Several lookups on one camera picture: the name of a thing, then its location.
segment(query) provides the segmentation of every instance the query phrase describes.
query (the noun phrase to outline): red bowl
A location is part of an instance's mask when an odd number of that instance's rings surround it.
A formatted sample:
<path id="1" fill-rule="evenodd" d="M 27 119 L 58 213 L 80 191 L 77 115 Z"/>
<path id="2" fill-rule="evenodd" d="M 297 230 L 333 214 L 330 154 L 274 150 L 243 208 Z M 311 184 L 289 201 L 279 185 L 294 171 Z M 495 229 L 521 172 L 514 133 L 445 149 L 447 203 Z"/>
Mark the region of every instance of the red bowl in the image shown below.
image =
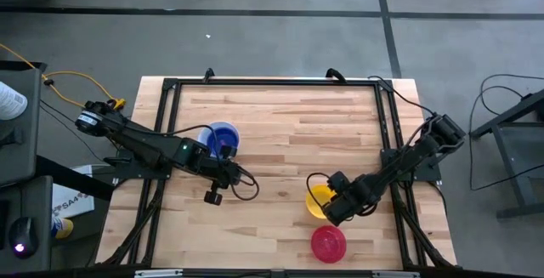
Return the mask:
<path id="1" fill-rule="evenodd" d="M 312 252 L 321 262 L 333 264 L 346 254 L 346 237 L 334 226 L 322 226 L 312 235 Z"/>

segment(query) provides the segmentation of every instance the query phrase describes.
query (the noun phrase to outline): gray floor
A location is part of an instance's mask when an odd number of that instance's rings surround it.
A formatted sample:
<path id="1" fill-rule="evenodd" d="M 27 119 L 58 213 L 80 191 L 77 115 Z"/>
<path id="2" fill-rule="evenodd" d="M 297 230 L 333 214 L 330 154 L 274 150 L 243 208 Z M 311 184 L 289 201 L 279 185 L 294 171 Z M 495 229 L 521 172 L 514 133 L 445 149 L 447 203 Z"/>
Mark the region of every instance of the gray floor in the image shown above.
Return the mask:
<path id="1" fill-rule="evenodd" d="M 298 9 L 378 11 L 378 0 L 0 0 L 0 3 L 183 9 Z M 541 13 L 542 0 L 388 0 L 391 11 Z M 544 77 L 544 20 L 393 20 L 402 77 L 415 78 L 423 104 L 465 129 L 479 84 L 491 74 Z M 381 19 L 301 17 L 115 16 L 0 14 L 0 41 L 49 70 L 91 73 L 132 110 L 143 75 L 322 76 L 334 67 L 347 77 L 391 77 Z M 0 59 L 12 59 L 0 51 Z M 497 78 L 522 94 L 541 81 Z M 57 87 L 81 102 L 103 99 L 88 82 L 62 77 Z M 71 117 L 78 110 L 43 91 Z M 494 109 L 518 99 L 504 90 L 486 95 Z M 474 126 L 492 115 L 478 107 Z M 39 151 L 66 165 L 96 162 L 70 133 L 41 116 Z M 107 141 L 82 137 L 102 156 Z M 476 186 L 506 177 L 495 142 L 474 144 Z M 510 184 L 472 192 L 468 148 L 441 163 L 451 236 L 458 263 L 524 275 L 544 272 L 544 215 L 497 221 L 514 205 Z"/>

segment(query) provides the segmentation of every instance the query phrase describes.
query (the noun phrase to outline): yellow cup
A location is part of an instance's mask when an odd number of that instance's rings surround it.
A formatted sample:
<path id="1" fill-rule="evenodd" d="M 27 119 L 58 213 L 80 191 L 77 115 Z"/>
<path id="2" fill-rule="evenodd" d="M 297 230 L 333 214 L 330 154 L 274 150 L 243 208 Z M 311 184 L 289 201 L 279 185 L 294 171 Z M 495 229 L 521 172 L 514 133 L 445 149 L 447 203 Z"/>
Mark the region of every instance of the yellow cup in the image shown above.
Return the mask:
<path id="1" fill-rule="evenodd" d="M 333 196 L 335 196 L 335 193 L 329 189 L 326 184 L 314 185 L 310 191 L 314 194 L 315 199 L 321 206 L 325 205 Z M 316 218 L 326 218 L 325 214 L 323 214 L 321 208 L 315 203 L 309 192 L 306 193 L 306 208 Z"/>

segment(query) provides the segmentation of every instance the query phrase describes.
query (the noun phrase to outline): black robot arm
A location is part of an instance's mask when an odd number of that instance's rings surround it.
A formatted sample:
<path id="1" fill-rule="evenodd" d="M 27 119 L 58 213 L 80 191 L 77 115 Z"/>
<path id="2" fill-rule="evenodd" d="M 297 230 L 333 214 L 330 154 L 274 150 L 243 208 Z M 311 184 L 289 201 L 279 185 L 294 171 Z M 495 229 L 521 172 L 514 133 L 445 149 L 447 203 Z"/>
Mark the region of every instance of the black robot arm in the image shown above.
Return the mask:
<path id="1" fill-rule="evenodd" d="M 232 162 L 235 149 L 222 147 L 219 157 L 212 157 L 206 145 L 170 133 L 156 133 L 128 120 L 119 111 L 102 102 L 87 102 L 76 120 L 77 129 L 97 137 L 107 137 L 133 153 L 139 164 L 153 170 L 171 165 L 187 173 L 212 181 L 204 201 L 219 205 L 218 189 L 238 185 L 241 167 Z"/>
<path id="2" fill-rule="evenodd" d="M 430 156 L 438 155 L 438 162 L 454 152 L 462 145 L 464 136 L 447 115 L 433 113 L 421 126 L 421 136 L 415 144 L 397 150 L 379 172 L 362 174 L 353 182 L 342 172 L 334 173 L 327 184 L 336 195 L 322 207 L 323 213 L 336 226 L 354 215 L 365 215 L 377 205 L 389 184 L 417 169 Z"/>

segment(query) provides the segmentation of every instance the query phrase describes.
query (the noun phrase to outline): wooden table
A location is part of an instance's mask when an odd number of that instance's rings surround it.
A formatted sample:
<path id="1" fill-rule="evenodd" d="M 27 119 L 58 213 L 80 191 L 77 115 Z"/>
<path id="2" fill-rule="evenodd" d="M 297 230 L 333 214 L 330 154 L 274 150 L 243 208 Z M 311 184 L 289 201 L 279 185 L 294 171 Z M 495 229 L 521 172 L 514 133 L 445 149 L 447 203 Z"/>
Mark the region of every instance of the wooden table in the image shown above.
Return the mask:
<path id="1" fill-rule="evenodd" d="M 148 128 L 155 123 L 163 78 L 142 77 L 140 83 L 132 119 Z M 394 80 L 394 87 L 418 102 L 413 80 Z M 323 264 L 309 245 L 313 231 L 328 222 L 314 218 L 306 209 L 308 174 L 342 170 L 352 179 L 380 167 L 382 141 L 371 88 L 184 86 L 181 96 L 176 129 L 216 121 L 233 123 L 241 136 L 235 160 L 257 177 L 261 192 L 253 201 L 239 201 L 230 190 L 223 190 L 223 204 L 212 206 L 202 200 L 210 182 L 176 170 L 167 182 L 162 203 L 154 267 L 401 268 L 389 192 L 371 216 L 342 223 L 340 229 L 348 240 L 342 261 Z M 396 101 L 407 139 L 423 122 L 422 113 L 402 99 Z M 168 116 L 167 110 L 163 131 Z M 187 136 L 195 139 L 197 134 Z M 313 178 L 313 184 L 325 181 Z M 98 262 L 108 258 L 133 227 L 141 186 L 141 180 L 129 180 L 115 191 Z M 243 184 L 237 189 L 241 195 L 252 194 L 252 188 Z M 438 192 L 429 184 L 416 183 L 414 194 L 422 229 L 446 259 L 455 263 Z M 413 237 L 408 234 L 407 238 L 415 262 Z M 146 239 L 145 230 L 139 257 Z"/>

